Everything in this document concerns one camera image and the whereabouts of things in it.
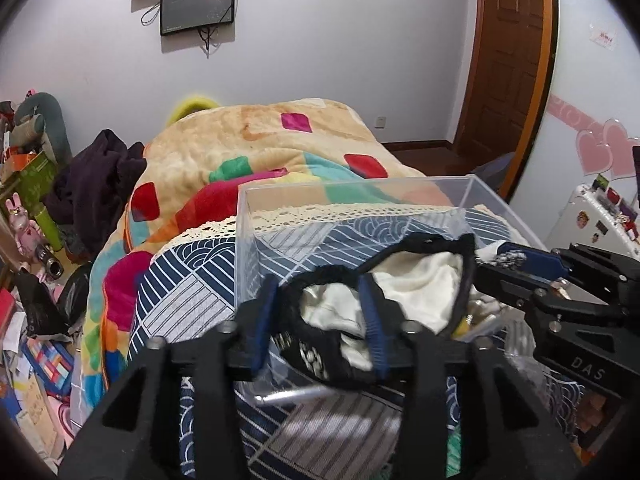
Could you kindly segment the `right hand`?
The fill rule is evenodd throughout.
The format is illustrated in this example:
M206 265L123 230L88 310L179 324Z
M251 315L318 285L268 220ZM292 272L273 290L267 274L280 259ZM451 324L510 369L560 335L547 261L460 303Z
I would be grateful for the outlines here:
M604 419L603 407L606 397L599 393L588 391L582 396L575 412L576 428L586 434L592 428L600 425Z

